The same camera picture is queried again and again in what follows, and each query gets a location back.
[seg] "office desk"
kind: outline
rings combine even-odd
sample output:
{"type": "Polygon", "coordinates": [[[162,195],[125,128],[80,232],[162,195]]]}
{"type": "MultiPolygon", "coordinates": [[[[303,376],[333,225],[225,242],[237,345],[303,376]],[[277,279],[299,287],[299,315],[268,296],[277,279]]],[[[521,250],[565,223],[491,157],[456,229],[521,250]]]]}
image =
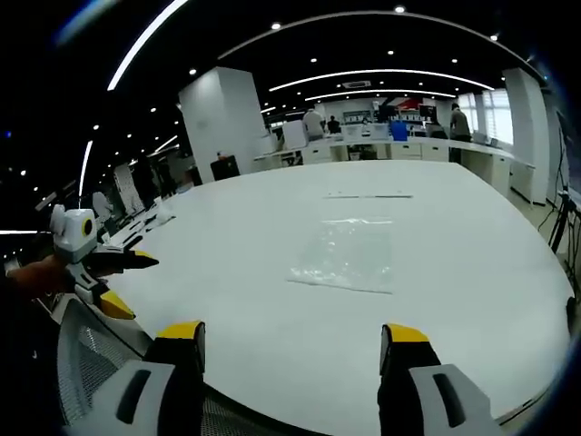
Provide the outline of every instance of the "office desk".
{"type": "Polygon", "coordinates": [[[160,264],[110,286],[156,334],[207,325],[205,380],[277,420],[378,435],[380,330],[421,329],[492,402],[495,417],[551,381],[568,345],[571,287],[525,217],[450,163],[367,161],[243,175],[174,196],[177,218],[137,248],[160,264]],[[410,193],[411,199],[326,199],[410,193]],[[393,295],[288,282],[322,220],[387,217],[393,295]]]}

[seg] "large white table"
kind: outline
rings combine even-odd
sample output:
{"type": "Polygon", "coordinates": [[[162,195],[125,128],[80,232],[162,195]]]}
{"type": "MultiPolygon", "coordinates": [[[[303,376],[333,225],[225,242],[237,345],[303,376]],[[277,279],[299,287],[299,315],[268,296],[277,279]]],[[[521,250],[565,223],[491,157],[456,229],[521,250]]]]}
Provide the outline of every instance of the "large white table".
{"type": "Polygon", "coordinates": [[[572,295],[521,213],[452,163],[305,165],[196,187],[177,218],[137,245],[160,264],[110,285],[151,335],[206,322],[205,380],[280,421],[337,435],[379,434],[380,329],[422,330],[443,363],[499,417],[546,388],[568,345],[572,295]],[[408,193],[408,199],[333,194],[408,193]],[[329,219],[384,217],[389,243],[361,250],[391,267],[392,295],[288,282],[329,219]]]}

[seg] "clear plastic bag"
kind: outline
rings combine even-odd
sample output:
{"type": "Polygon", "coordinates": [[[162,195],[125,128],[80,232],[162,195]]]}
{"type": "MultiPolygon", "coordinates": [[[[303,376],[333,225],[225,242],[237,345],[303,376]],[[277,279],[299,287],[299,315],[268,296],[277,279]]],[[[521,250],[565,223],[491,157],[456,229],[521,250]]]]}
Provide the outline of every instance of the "clear plastic bag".
{"type": "Polygon", "coordinates": [[[288,281],[392,294],[391,224],[386,218],[321,222],[296,266],[290,268],[288,281]]]}

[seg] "column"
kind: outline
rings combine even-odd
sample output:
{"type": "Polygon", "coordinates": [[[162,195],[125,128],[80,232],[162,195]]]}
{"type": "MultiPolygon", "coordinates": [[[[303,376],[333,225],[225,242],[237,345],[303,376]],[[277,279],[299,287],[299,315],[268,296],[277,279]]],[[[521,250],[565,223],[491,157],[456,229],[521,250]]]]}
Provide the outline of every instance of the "column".
{"type": "Polygon", "coordinates": [[[513,154],[518,160],[530,164],[522,169],[519,163],[513,165],[513,187],[528,200],[545,204],[549,174],[549,130],[541,88],[536,79],[520,68],[505,70],[503,75],[506,78],[512,116],[513,154]]]}
{"type": "Polygon", "coordinates": [[[252,173],[267,134],[251,73],[217,67],[180,93],[183,121],[204,183],[213,182],[217,154],[234,155],[240,174],[252,173]]]}
{"type": "Polygon", "coordinates": [[[474,102],[476,104],[476,118],[478,120],[478,132],[488,136],[487,130],[487,114],[484,110],[484,96],[482,93],[474,94],[474,102]]]}

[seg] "white cabinet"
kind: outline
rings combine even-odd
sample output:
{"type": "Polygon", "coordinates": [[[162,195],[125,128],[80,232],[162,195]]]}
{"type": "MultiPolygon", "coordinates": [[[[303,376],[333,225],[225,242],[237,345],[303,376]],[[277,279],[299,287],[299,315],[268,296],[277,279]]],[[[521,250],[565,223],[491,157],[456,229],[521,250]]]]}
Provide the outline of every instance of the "white cabinet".
{"type": "Polygon", "coordinates": [[[391,143],[389,145],[391,159],[418,160],[421,159],[420,144],[391,143]]]}
{"type": "Polygon", "coordinates": [[[448,162],[449,155],[450,149],[446,145],[421,145],[421,159],[423,161],[448,162]]]}

